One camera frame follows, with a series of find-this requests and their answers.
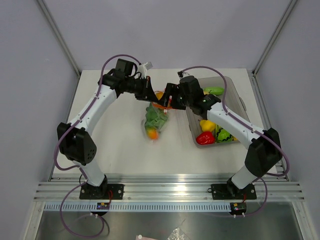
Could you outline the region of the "clear zip top bag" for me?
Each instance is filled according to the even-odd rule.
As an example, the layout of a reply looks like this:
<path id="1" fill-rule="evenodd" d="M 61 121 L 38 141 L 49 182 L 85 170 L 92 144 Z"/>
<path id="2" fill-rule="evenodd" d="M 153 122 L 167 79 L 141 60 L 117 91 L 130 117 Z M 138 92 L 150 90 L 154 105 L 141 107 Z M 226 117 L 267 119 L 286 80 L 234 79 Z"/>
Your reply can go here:
<path id="1" fill-rule="evenodd" d="M 156 102 L 150 102 L 145 109 L 144 119 L 141 122 L 141 127 L 144 136 L 156 141 L 159 139 L 162 130 L 165 129 L 166 123 L 169 120 L 169 110 L 171 107 L 172 97 L 169 96 L 168 105 L 162 106 Z"/>

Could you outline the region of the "toy napa cabbage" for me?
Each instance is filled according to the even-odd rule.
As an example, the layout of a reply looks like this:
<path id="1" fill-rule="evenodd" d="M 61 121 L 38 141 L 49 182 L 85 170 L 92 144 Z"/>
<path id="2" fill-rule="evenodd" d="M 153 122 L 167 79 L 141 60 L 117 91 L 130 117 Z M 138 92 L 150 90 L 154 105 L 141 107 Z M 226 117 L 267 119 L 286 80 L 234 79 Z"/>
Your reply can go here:
<path id="1" fill-rule="evenodd" d="M 145 129 L 154 128 L 161 131 L 169 120 L 169 113 L 167 110 L 154 106 L 150 103 L 145 109 Z"/>

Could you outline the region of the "toy green orange mango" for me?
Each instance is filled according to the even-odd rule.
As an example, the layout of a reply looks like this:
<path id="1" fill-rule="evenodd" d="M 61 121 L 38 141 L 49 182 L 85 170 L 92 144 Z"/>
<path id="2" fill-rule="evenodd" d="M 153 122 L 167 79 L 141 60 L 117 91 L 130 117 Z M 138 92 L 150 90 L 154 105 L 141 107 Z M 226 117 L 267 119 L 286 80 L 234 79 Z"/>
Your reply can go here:
<path id="1" fill-rule="evenodd" d="M 148 128 L 145 130 L 146 135 L 151 140 L 157 140 L 159 138 L 159 133 L 156 128 Z"/>

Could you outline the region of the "toy yellow potato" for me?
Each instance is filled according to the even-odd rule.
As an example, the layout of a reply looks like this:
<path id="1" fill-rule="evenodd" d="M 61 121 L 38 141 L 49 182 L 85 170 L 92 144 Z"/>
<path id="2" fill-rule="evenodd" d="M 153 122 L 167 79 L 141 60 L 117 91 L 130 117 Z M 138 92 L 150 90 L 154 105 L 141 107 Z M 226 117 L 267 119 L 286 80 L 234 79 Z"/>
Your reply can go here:
<path id="1" fill-rule="evenodd" d="M 156 95 L 157 99 L 160 100 L 160 99 L 163 97 L 164 92 L 163 92 L 163 91 L 157 91 L 157 92 L 155 93 L 155 95 Z"/>

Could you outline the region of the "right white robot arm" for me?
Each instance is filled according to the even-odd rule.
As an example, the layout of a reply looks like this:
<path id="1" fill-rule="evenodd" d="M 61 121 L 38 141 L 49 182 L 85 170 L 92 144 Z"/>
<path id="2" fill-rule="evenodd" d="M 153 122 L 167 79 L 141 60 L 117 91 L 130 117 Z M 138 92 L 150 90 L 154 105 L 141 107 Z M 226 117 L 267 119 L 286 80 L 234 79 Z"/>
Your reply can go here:
<path id="1" fill-rule="evenodd" d="M 266 175 L 283 156 L 275 129 L 259 128 L 227 108 L 217 96 L 204 94 L 192 75 L 181 78 L 178 84 L 167 83 L 159 103 L 176 110 L 190 108 L 194 114 L 222 127 L 246 148 L 243 167 L 222 187 L 222 192 L 232 199 L 239 198 L 249 184 Z"/>

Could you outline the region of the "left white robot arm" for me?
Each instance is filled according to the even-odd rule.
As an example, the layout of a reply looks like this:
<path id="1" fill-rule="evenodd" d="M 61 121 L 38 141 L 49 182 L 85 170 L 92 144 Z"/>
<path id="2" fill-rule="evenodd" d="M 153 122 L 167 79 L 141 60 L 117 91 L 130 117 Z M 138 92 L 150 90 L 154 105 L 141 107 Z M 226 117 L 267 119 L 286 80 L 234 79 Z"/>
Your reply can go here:
<path id="1" fill-rule="evenodd" d="M 131 93 L 140 100 L 157 100 L 147 75 L 152 67 L 151 62 L 135 64 L 119 58 L 115 68 L 108 73 L 101 72 L 93 96 L 79 114 L 70 122 L 58 125 L 54 157 L 61 153 L 81 171 L 84 183 L 80 185 L 80 199 L 104 199 L 112 195 L 108 178 L 95 160 L 97 146 L 92 133 L 107 108 L 121 94 Z"/>

